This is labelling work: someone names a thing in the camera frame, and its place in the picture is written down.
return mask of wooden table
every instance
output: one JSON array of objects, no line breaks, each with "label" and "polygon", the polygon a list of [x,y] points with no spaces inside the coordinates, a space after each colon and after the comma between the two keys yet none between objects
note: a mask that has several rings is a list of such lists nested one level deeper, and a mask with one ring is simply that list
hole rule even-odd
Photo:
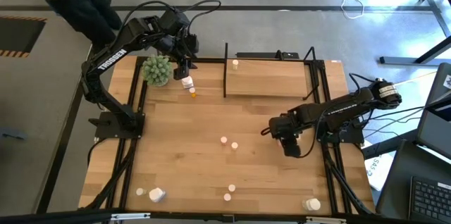
[{"label": "wooden table", "polygon": [[[109,92],[120,102],[128,98],[136,57],[126,57],[115,67]],[[345,74],[339,61],[326,61],[331,98],[347,94]],[[321,201],[321,210],[309,215],[328,215],[330,204],[320,145],[303,159],[285,157],[270,135],[260,135],[271,117],[303,103],[310,97],[228,96],[223,98],[223,64],[198,63],[191,70],[197,97],[171,80],[165,87],[149,87],[144,112],[144,134],[139,140],[132,169],[126,209],[183,213],[295,214],[307,212],[302,202]],[[307,91],[311,90],[305,66]],[[137,89],[135,104],[140,93]],[[313,129],[302,133],[305,153],[313,140]],[[222,146],[219,139],[239,144],[237,151]],[[80,207],[88,205],[111,177],[118,140],[107,140],[93,152]],[[352,144],[342,144],[346,178],[356,195],[374,211],[364,158]],[[237,189],[232,200],[223,195],[230,184]],[[153,203],[137,196],[137,188],[160,187],[166,198]],[[118,195],[114,205],[118,205]],[[340,186],[335,181],[338,208],[343,211]]]}]

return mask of wooden board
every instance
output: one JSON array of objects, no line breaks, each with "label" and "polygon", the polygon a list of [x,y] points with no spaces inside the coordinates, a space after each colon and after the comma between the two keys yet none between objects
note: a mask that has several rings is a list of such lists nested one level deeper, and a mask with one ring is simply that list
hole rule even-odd
[{"label": "wooden board", "polygon": [[305,97],[307,81],[303,62],[227,61],[227,94],[270,97]]},{"label": "wooden board", "polygon": [[[121,102],[127,99],[134,59],[124,58],[113,74],[109,91]],[[308,214],[330,214],[320,146],[315,144],[312,153],[299,160],[285,157],[271,136],[259,134],[268,125],[269,118],[304,102],[294,97],[231,96],[224,99],[223,65],[198,63],[197,66],[199,70],[191,70],[197,89],[195,99],[182,89],[180,82],[172,80],[165,87],[148,89],[144,107],[146,125],[137,146],[126,209],[307,214],[302,202],[316,197],[321,201],[321,210]],[[305,70],[307,89],[311,89],[308,68]],[[345,87],[341,63],[326,62],[326,70],[329,82]],[[237,142],[238,150],[232,151],[230,145],[223,147],[219,142],[222,136],[226,136],[229,143]],[[312,138],[313,130],[305,130],[299,142],[303,152],[310,147]],[[109,179],[115,146],[117,148],[117,141],[111,140],[94,150],[80,206],[88,205]],[[362,153],[352,145],[343,145],[342,155],[351,188],[374,210]],[[232,193],[232,201],[225,202],[223,195],[229,184],[236,185],[237,189]],[[166,198],[153,203],[146,196],[136,195],[139,187],[148,190],[161,187],[167,192]],[[335,184],[339,209],[343,210],[339,188]],[[116,206],[120,189],[121,186],[116,193]]]}]

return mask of black pants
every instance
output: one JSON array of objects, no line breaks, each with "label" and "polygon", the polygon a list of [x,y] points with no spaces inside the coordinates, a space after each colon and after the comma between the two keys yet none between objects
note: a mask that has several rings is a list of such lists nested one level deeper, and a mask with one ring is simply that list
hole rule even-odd
[{"label": "black pants", "polygon": [[121,19],[107,0],[48,0],[49,5],[74,28],[102,48],[116,38]]}]

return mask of black desk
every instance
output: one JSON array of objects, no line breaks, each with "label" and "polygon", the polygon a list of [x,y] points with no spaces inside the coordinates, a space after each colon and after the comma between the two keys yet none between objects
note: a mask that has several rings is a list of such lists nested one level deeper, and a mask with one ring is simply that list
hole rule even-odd
[{"label": "black desk", "polygon": [[396,152],[376,211],[389,218],[407,219],[411,177],[432,178],[449,185],[450,170],[450,164],[413,143],[404,141]]},{"label": "black desk", "polygon": [[436,58],[443,52],[451,48],[451,36],[447,37],[441,43],[435,45],[431,50],[427,51],[425,54],[419,58],[400,58],[392,56],[383,56],[380,58],[382,64],[389,65],[404,65],[404,66],[439,66],[441,63],[451,63],[451,59],[440,59]]}]

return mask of person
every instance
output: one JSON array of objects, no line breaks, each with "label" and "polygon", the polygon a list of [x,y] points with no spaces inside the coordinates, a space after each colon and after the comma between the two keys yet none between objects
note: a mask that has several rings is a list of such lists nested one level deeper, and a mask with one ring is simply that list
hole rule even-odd
[{"label": "person", "polygon": [[108,0],[46,1],[75,31],[83,33],[91,40],[94,52],[112,43],[116,38],[112,29],[121,28],[121,19],[110,7]]}]

